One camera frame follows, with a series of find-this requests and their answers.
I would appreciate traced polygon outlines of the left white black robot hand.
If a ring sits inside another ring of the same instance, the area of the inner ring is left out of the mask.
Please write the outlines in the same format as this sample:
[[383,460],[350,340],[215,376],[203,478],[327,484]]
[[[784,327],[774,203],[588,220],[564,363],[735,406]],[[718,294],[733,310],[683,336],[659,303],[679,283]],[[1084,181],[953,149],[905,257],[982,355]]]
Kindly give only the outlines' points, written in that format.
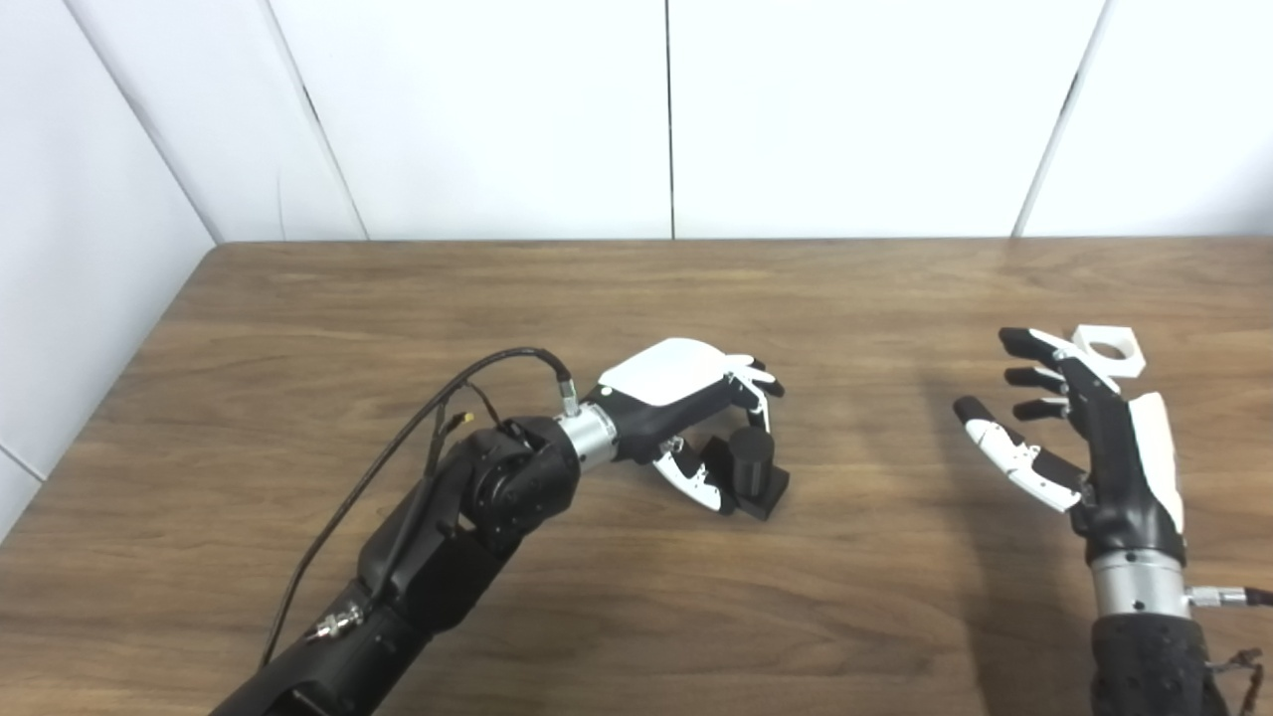
[[737,508],[731,480],[712,468],[701,448],[687,443],[686,431],[738,408],[749,426],[768,434],[769,400],[784,394],[768,364],[750,354],[667,338],[602,372],[586,406],[608,423],[614,462],[651,465],[681,494],[731,515]]

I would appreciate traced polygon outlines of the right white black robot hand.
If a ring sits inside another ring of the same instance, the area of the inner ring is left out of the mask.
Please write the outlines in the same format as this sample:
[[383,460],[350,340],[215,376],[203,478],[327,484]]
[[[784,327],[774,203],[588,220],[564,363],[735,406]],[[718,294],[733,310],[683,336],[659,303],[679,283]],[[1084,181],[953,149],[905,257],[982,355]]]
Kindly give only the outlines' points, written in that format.
[[1001,327],[999,341],[1006,354],[1029,362],[1004,369],[1006,383],[1046,391],[1015,405],[1013,417],[1067,422],[1087,445],[1088,462],[1080,466],[1032,445],[981,400],[962,396],[952,412],[973,445],[1009,483],[1068,515],[1088,562],[1118,550],[1151,550],[1185,566],[1178,454],[1164,395],[1128,397],[1119,382],[1129,371],[1043,330]]

